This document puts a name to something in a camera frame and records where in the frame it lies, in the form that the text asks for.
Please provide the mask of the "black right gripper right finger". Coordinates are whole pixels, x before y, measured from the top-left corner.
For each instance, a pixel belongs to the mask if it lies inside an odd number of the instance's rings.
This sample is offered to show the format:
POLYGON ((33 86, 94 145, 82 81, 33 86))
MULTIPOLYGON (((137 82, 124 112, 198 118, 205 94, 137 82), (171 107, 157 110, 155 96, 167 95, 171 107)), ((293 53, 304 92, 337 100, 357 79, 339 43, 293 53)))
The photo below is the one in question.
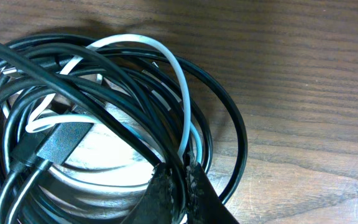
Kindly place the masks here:
POLYGON ((188 224, 238 224, 223 205, 202 166, 192 152, 184 157, 188 201, 188 224))

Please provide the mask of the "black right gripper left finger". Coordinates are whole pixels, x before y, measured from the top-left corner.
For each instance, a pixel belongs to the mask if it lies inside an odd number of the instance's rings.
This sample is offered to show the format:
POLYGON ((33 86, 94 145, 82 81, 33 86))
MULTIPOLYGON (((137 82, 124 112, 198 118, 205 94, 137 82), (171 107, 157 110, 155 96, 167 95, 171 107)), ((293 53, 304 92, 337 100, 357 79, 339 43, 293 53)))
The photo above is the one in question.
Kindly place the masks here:
POLYGON ((166 163, 154 169, 149 185, 122 224, 169 224, 173 221, 173 199, 166 163))

